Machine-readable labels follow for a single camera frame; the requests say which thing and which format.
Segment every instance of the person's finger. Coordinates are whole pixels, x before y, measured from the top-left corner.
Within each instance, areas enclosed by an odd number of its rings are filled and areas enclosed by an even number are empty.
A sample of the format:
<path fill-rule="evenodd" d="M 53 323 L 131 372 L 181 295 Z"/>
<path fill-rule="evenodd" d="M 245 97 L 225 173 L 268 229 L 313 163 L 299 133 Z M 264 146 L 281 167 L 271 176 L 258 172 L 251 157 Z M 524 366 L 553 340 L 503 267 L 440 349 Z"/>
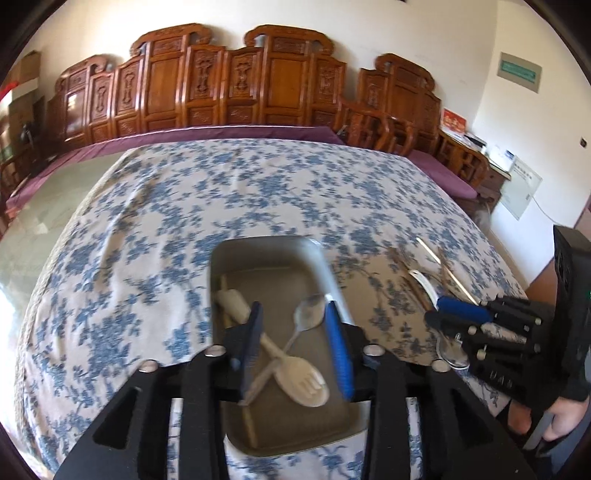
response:
<path fill-rule="evenodd" d="M 544 432 L 546 442 L 553 442 L 568 435 L 583 420 L 589 406 L 589 397 L 584 402 L 559 397 L 548 409 L 554 414 L 554 420 Z"/>
<path fill-rule="evenodd" d="M 511 400 L 507 425 L 515 433 L 525 435 L 531 428 L 531 409 Z"/>

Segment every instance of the white wall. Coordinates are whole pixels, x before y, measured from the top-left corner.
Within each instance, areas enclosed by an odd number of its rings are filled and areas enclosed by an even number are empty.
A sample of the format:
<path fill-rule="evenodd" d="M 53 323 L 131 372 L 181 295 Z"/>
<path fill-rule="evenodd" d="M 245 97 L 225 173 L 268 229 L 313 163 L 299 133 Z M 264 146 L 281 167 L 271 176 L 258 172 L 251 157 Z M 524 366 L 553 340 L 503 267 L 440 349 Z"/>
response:
<path fill-rule="evenodd" d="M 443 105 L 472 122 L 488 74 L 496 0 L 69 0 L 26 46 L 43 53 L 41 91 L 50 98 L 57 76 L 98 53 L 126 60 L 129 46 L 157 28 L 197 22 L 213 28 L 214 43 L 243 46 L 261 24 L 311 28 L 335 42 L 349 64 L 347 90 L 358 69 L 393 52 L 431 72 Z"/>
<path fill-rule="evenodd" d="M 496 75 L 501 52 L 542 66 L 538 94 Z M 567 47 L 524 2 L 500 0 L 491 68 L 476 135 L 516 154 L 543 179 L 535 195 L 544 211 L 573 226 L 591 190 L 591 86 Z M 531 202 L 519 221 L 499 204 L 492 232 L 527 283 L 553 256 L 552 221 Z"/>

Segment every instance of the floral tablecloth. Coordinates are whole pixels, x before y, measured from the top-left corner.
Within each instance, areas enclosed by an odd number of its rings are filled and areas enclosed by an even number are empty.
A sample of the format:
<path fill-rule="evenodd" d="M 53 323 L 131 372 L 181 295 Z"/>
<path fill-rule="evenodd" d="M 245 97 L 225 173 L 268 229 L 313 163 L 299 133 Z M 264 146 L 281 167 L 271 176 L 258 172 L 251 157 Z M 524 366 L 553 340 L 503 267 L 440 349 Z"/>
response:
<path fill-rule="evenodd" d="M 209 344 L 207 263 L 215 245 L 292 234 L 321 242 L 356 324 L 408 361 L 429 364 L 435 337 L 402 288 L 388 247 L 404 247 L 422 270 L 437 271 L 420 237 L 443 249 L 476 298 L 522 294 L 480 230 L 404 158 L 285 140 L 141 147 L 80 205 L 31 299 L 16 414 L 32 453 L 55 471 L 141 359 L 173 364 Z M 506 404 L 467 381 L 491 412 Z M 418 430 L 410 433 L 418 477 Z M 359 476 L 364 443 L 360 434 L 277 458 L 226 450 L 232 478 L 296 480 L 305 471 L 306 478 L 338 480 Z"/>

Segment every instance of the screw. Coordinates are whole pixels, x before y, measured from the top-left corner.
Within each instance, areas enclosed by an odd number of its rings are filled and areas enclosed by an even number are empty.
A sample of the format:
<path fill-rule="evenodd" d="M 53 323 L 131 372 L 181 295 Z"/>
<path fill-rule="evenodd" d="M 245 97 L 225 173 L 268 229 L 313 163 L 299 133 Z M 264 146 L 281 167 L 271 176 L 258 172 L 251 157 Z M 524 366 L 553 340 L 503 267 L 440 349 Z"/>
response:
<path fill-rule="evenodd" d="M 372 343 L 371 345 L 364 346 L 363 352 L 367 356 L 382 356 L 384 353 L 386 353 L 386 350 L 383 346 Z"/>
<path fill-rule="evenodd" d="M 208 346 L 205 350 L 205 356 L 222 356 L 226 353 L 226 348 L 223 345 Z"/>
<path fill-rule="evenodd" d="M 449 372 L 452 369 L 450 367 L 450 365 L 445 360 L 435 360 L 431 364 L 431 368 L 440 374 L 444 374 L 445 372 Z"/>
<path fill-rule="evenodd" d="M 156 360 L 145 360 L 139 366 L 139 371 L 145 374 L 150 374 L 158 369 L 158 362 Z"/>

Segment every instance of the gray plastic tray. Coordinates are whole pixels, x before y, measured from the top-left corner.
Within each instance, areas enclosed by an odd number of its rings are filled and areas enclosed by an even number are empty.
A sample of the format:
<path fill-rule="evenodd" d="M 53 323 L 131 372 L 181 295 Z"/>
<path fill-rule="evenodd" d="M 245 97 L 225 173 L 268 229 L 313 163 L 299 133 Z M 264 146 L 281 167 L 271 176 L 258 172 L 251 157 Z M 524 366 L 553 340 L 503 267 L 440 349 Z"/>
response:
<path fill-rule="evenodd" d="M 213 294 L 222 285 L 235 288 L 251 304 L 258 301 L 264 312 L 264 330 L 282 348 L 294 329 L 293 313 L 299 302 L 317 293 L 330 294 L 341 318 L 351 323 L 345 301 L 321 246 L 300 236 L 240 238 L 222 242 L 210 261 L 210 295 L 213 341 L 224 335 L 224 315 Z M 302 332 L 290 355 L 310 361 L 330 389 L 328 402 L 318 408 L 303 407 L 291 400 L 271 378 L 248 407 L 224 403 L 225 433 L 234 447 L 249 455 L 275 456 L 337 442 L 366 429 L 369 403 L 349 403 L 336 384 L 324 325 Z M 261 349 L 256 375 L 269 362 Z"/>

